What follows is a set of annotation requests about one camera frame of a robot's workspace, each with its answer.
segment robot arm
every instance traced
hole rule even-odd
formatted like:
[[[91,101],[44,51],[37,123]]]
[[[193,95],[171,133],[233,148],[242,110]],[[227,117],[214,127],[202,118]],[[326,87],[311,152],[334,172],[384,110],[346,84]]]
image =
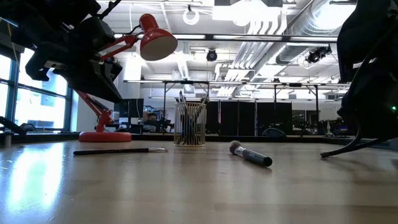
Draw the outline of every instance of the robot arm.
[[[95,0],[8,0],[0,3],[0,17],[15,26],[13,43],[35,51],[25,68],[33,80],[48,81],[47,71],[54,68],[73,89],[118,102],[112,77],[121,66],[100,63],[98,52],[116,40],[102,18],[119,2],[98,14]]]

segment wire pencil holder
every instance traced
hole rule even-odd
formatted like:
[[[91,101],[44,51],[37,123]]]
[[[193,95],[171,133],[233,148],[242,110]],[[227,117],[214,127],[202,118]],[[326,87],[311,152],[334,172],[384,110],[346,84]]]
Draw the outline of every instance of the wire pencil holder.
[[[204,146],[206,104],[176,103],[174,121],[175,146]]]

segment monitor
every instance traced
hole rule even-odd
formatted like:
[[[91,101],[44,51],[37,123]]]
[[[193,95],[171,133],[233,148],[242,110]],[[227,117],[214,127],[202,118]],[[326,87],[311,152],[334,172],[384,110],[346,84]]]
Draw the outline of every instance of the monitor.
[[[120,118],[142,118],[144,114],[144,99],[125,99],[115,103],[114,111],[119,112]]]

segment red desk lamp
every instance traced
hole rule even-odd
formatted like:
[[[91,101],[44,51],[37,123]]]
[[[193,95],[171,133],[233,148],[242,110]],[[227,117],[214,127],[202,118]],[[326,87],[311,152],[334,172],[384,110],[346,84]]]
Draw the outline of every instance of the red desk lamp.
[[[139,27],[142,29],[144,36],[141,39],[140,51],[144,60],[154,61],[160,60],[172,54],[177,48],[176,38],[166,30],[160,29],[155,18],[150,14],[144,14],[139,19]],[[126,45],[116,49],[101,57],[101,61],[105,61],[120,52],[130,49],[138,41],[137,35],[124,35],[112,44],[104,47],[105,50],[118,43],[125,42]],[[113,124],[111,118],[112,110],[108,109],[100,102],[94,100],[87,93],[76,91],[79,96],[87,103],[87,105],[95,112],[98,117],[96,132],[82,132],[79,135],[81,142],[129,142],[131,141],[130,133],[105,133],[105,125]]]

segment lamp base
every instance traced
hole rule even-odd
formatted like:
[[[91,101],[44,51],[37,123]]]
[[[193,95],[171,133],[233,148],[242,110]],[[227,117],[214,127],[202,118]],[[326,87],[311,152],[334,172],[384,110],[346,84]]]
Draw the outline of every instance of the lamp base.
[[[79,134],[80,142],[129,142],[130,133],[89,133],[81,132]]]

